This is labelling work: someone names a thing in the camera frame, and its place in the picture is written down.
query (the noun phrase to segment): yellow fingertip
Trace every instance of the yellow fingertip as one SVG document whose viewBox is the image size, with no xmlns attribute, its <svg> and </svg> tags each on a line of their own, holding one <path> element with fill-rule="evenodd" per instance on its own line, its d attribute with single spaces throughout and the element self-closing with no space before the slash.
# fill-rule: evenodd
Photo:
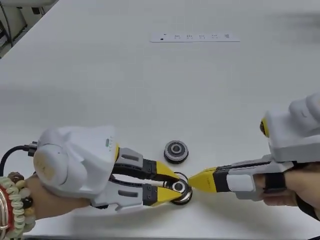
<svg viewBox="0 0 320 240">
<path fill-rule="evenodd" d="M 208 193 L 216 193 L 216 184 L 213 177 L 213 171 L 203 171 L 194 175 L 188 179 L 188 184 L 198 190 L 208 192 Z"/>
<path fill-rule="evenodd" d="M 181 196 L 182 194 L 180 192 L 159 186 L 157 188 L 157 202 L 154 203 L 152 207 L 180 198 Z"/>
<path fill-rule="evenodd" d="M 180 179 L 180 177 L 177 174 L 175 174 L 169 167 L 167 167 L 160 161 L 156 162 L 156 173 L 159 175 L 170 176 L 177 180 Z"/>
</svg>

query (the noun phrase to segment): bearing outer ring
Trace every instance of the bearing outer ring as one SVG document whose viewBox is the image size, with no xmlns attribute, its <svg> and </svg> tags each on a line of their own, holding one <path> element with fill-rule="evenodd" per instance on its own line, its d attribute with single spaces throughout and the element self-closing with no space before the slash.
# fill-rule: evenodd
<svg viewBox="0 0 320 240">
<path fill-rule="evenodd" d="M 182 141 L 173 140 L 165 145 L 163 155 L 169 163 L 181 164 L 187 159 L 189 150 L 187 145 Z"/>
</svg>

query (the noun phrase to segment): black cable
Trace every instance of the black cable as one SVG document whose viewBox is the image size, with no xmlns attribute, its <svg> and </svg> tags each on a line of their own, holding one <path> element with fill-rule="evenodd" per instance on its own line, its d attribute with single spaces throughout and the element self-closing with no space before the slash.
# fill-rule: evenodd
<svg viewBox="0 0 320 240">
<path fill-rule="evenodd" d="M 0 1 L 0 8 L 2 9 L 2 12 L 3 12 L 3 15 L 4 15 L 4 19 L 5 19 L 6 25 L 7 25 L 7 27 L 8 27 L 9 41 L 10 41 L 11 47 L 13 48 L 13 46 L 14 46 L 14 40 L 13 40 L 13 37 L 12 37 L 12 34 L 11 34 L 11 28 L 10 28 L 9 20 L 8 20 L 8 17 L 7 17 L 5 8 L 4 8 L 4 6 L 2 5 L 2 2 L 1 2 L 1 1 Z"/>
<path fill-rule="evenodd" d="M 3 155 L 2 159 L 1 159 L 1 162 L 0 162 L 0 177 L 4 176 L 5 164 L 6 164 L 6 161 L 7 161 L 8 157 L 11 154 L 13 154 L 14 152 L 19 151 L 19 150 L 23 150 L 25 152 L 28 152 L 29 149 L 30 149 L 29 145 L 21 145 L 21 146 L 15 146 L 15 147 L 11 148 L 10 150 L 8 150 Z"/>
</svg>

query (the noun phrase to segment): gray gripper link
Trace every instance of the gray gripper link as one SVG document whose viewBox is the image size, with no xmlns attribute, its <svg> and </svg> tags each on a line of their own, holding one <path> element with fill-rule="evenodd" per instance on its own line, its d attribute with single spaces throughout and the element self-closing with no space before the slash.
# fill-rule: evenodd
<svg viewBox="0 0 320 240">
<path fill-rule="evenodd" d="M 130 148 L 119 148 L 119 157 L 116 160 L 117 164 L 128 164 L 139 168 L 143 167 L 144 157 L 142 154 L 133 151 Z"/>
</svg>

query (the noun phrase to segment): white plastic shell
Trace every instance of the white plastic shell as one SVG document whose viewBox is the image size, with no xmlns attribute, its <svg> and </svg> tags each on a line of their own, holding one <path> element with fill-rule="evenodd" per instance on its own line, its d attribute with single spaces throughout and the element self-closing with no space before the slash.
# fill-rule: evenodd
<svg viewBox="0 0 320 240">
<path fill-rule="evenodd" d="M 54 194 L 93 200 L 107 186 L 116 149 L 112 126 L 51 128 L 39 138 L 34 168 Z"/>
<path fill-rule="evenodd" d="M 268 111 L 265 122 L 277 162 L 319 161 L 320 93 L 293 101 L 287 111 Z"/>
</svg>

